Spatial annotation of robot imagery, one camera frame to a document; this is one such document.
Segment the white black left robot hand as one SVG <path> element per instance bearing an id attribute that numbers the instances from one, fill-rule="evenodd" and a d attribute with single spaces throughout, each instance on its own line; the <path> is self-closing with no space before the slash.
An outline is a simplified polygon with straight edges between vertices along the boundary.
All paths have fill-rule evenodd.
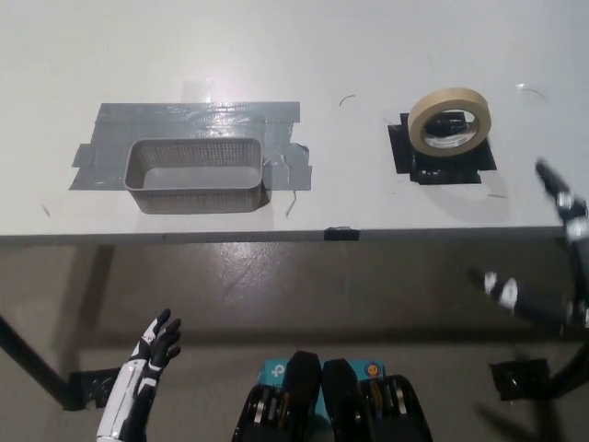
<path id="1" fill-rule="evenodd" d="M 97 441 L 145 441 L 158 383 L 179 355 L 179 319 L 164 309 L 146 328 L 122 365 L 98 425 Z"/>

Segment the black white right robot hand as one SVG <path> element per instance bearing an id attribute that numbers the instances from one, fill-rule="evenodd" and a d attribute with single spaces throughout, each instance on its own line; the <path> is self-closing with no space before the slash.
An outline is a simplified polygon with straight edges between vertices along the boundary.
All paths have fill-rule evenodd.
<path id="1" fill-rule="evenodd" d="M 533 288 L 513 277 L 471 269 L 469 280 L 497 305 L 523 320 L 565 327 L 588 327 L 588 206 L 571 190 L 562 176 L 544 159 L 536 162 L 536 173 L 555 205 L 562 224 L 575 294 L 570 301 Z"/>

